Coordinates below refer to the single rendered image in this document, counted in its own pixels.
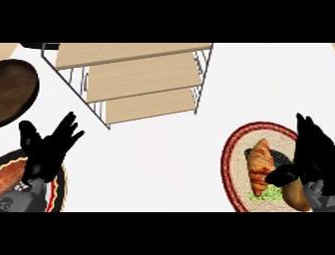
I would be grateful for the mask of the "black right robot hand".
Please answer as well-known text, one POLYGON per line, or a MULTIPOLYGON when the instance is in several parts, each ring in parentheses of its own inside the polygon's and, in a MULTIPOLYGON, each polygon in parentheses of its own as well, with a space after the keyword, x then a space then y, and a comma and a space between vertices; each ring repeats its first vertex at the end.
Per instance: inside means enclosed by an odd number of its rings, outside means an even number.
POLYGON ((281 165, 268 175, 265 181, 282 187, 296 179, 302 183, 324 180, 322 195, 335 194, 335 144, 315 124, 312 117, 297 117, 297 141, 294 162, 281 165))

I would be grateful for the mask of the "round woven placemat red rim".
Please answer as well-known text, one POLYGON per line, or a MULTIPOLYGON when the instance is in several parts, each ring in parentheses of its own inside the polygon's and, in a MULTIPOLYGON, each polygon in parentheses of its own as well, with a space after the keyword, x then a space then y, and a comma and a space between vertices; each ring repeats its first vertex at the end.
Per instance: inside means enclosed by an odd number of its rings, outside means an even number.
POLYGON ((244 151, 253 148, 263 138, 268 139, 269 149, 282 152, 291 163, 294 160, 297 133, 290 128, 275 123, 256 122, 235 130, 226 141, 220 160, 223 187, 234 209, 236 212, 312 212, 312 209, 297 211, 284 200, 250 200, 248 192, 253 190, 244 151))

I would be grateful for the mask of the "dark brown oval bowl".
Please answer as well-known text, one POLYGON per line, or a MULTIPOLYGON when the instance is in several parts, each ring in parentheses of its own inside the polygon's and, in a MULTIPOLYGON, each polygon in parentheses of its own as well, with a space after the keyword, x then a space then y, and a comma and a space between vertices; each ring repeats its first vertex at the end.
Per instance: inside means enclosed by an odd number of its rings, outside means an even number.
POLYGON ((40 79, 34 66, 22 60, 0 61, 0 127, 29 110, 38 91, 40 79))

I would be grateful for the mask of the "black appliance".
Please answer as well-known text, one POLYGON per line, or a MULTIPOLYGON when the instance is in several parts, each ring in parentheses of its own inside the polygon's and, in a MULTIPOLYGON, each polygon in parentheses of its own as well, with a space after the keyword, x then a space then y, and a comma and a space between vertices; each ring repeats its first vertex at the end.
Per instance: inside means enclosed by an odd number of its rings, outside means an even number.
POLYGON ((21 43, 28 49, 59 50, 61 43, 21 43))

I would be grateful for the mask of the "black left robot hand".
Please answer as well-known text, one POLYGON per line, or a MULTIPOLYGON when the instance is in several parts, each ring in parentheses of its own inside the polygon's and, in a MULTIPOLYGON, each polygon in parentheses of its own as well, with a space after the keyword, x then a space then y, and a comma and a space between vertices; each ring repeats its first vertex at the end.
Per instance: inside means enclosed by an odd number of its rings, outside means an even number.
POLYGON ((46 137, 40 136, 37 128, 29 121, 21 121, 21 146, 28 156, 22 177, 25 185, 29 185, 38 178, 46 183, 53 181, 63 164, 66 153, 86 133, 83 130, 75 133, 78 127, 75 119, 75 114, 68 113, 55 132, 46 137))

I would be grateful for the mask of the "golden brown croissant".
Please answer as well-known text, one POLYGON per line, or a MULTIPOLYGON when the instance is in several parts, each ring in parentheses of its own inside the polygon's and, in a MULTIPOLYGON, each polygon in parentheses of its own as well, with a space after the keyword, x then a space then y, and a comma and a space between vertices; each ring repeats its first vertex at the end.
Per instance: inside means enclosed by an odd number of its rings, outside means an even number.
POLYGON ((263 138, 253 147, 247 157, 251 190, 257 197, 268 188, 266 175, 275 170, 268 139, 263 138))

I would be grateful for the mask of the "reddish brown speckled food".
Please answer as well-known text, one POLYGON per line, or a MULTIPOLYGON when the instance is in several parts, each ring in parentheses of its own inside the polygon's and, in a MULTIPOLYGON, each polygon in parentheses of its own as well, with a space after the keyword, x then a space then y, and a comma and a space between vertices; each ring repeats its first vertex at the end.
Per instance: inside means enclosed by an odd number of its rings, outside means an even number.
POLYGON ((0 166, 0 195, 21 183, 27 166, 27 158, 10 160, 0 166))

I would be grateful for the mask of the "black speckled food item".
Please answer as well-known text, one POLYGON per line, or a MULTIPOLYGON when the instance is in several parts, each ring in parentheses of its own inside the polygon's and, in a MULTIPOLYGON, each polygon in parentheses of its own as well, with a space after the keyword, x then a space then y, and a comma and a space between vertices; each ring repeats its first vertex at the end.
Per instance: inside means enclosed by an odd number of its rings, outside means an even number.
POLYGON ((254 174, 270 173, 281 165, 290 164, 288 156, 273 149, 248 148, 244 151, 248 172, 254 174))

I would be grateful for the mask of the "green lettuce leaf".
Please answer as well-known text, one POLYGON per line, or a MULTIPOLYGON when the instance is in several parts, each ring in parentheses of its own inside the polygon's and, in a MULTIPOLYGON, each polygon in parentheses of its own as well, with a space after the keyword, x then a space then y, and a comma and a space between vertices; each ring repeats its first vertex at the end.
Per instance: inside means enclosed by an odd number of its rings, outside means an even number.
POLYGON ((262 191, 260 195, 256 195, 253 191, 248 192, 248 197, 251 201, 272 201, 281 202, 282 198, 282 188, 275 185, 269 185, 262 191))

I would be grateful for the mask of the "dark plate red yellow rim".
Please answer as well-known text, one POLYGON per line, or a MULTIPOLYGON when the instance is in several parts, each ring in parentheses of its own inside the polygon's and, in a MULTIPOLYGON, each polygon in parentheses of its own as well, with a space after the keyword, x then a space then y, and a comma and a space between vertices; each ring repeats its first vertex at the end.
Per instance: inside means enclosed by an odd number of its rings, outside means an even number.
MULTIPOLYGON (((3 156, 0 156, 0 166, 6 164, 10 160, 18 159, 21 157, 25 157, 28 161, 28 157, 22 149, 9 152, 3 156)), ((21 183, 15 186, 12 190, 27 191, 28 189, 29 187, 22 183, 21 180, 21 183)), ((66 168, 61 167, 55 180, 47 184, 46 194, 47 212, 61 212, 63 210, 66 196, 68 196, 66 168)))

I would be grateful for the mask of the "brown oval potato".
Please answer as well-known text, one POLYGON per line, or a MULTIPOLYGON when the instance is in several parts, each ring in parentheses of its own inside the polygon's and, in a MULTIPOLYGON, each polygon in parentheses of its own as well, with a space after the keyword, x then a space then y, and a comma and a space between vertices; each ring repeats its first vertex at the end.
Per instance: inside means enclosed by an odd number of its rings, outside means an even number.
POLYGON ((282 198, 290 207, 297 211, 309 211, 312 209, 303 192, 300 179, 296 179, 282 186, 282 198))

